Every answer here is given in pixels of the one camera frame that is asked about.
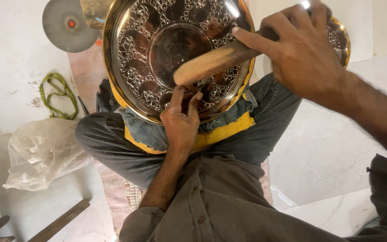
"knee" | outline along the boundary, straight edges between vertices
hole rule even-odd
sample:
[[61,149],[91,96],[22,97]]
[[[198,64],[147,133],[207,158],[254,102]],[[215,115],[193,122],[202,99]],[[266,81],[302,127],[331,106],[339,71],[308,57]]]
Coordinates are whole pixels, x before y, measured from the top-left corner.
[[89,140],[93,139],[93,134],[102,127],[102,122],[105,122],[105,117],[100,113],[92,113],[82,118],[74,131],[78,145],[86,149]]

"leg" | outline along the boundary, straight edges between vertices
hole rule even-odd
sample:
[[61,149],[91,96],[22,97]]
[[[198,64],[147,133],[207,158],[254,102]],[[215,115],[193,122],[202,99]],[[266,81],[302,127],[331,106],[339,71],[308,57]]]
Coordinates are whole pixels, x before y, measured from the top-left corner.
[[125,139],[125,124],[118,113],[97,112],[76,127],[76,141],[108,168],[146,190],[158,173],[165,155],[144,152]]
[[205,157],[234,154],[244,162],[261,166],[291,122],[301,98],[268,74],[250,87],[258,107],[250,114],[255,125],[216,143]]

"filigree engraving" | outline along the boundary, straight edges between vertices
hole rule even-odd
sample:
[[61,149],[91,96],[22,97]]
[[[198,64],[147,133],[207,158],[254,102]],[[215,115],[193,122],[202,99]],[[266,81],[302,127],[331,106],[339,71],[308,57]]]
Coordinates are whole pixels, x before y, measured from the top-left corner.
[[334,48],[335,54],[337,55],[338,60],[341,61],[341,58],[343,58],[343,47],[341,46],[338,31],[331,28],[329,25],[326,26],[326,30],[328,31],[328,38]]
[[[129,90],[158,112],[168,106],[168,102],[162,100],[163,95],[172,91],[154,73],[150,53],[162,30],[177,26],[197,29],[213,50],[233,41],[235,38],[230,30],[237,26],[235,17],[222,0],[138,0],[124,17],[117,42],[121,75]],[[202,85],[212,84],[210,102],[204,102],[203,109],[212,107],[228,94],[239,68],[241,65],[225,72],[224,85],[213,82],[212,78],[202,80]],[[147,89],[150,84],[145,86],[149,82],[157,84],[153,86],[154,91]]]

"grinding wheel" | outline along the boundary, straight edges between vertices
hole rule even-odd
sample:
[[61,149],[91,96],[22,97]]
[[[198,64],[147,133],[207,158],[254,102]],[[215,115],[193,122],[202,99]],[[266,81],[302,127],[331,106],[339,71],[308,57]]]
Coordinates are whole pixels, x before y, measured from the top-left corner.
[[43,29],[52,44],[77,53],[90,48],[99,30],[91,29],[83,18],[80,0],[51,0],[43,12]]

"dark cloth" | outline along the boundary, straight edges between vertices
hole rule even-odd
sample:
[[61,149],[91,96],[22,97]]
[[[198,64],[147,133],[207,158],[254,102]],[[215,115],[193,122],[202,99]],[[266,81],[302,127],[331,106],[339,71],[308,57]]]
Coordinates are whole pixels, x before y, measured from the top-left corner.
[[[250,91],[258,104],[250,113],[256,124],[193,154],[188,161],[234,154],[239,160],[261,166],[291,122],[301,98],[278,84],[272,74],[252,85]],[[84,117],[75,136],[89,154],[142,189],[148,188],[165,158],[165,154],[148,154],[126,140],[119,113],[97,112]]]
[[344,239],[270,206],[259,182],[261,168],[231,155],[199,157],[181,172],[168,210],[134,211],[123,223],[120,241],[387,242],[387,159],[377,155],[370,172],[380,225]]

